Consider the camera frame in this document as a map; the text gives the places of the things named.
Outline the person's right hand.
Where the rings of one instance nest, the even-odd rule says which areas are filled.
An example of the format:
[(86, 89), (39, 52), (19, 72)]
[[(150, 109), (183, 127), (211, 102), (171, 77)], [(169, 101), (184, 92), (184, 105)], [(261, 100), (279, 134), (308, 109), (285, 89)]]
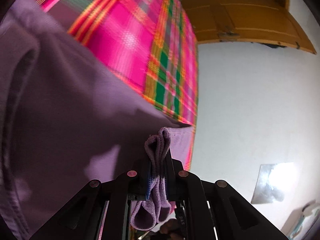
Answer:
[(159, 231), (161, 234), (167, 235), (170, 240), (184, 240), (184, 237), (181, 234), (175, 232), (179, 228), (180, 224), (178, 220), (172, 218), (162, 224)]

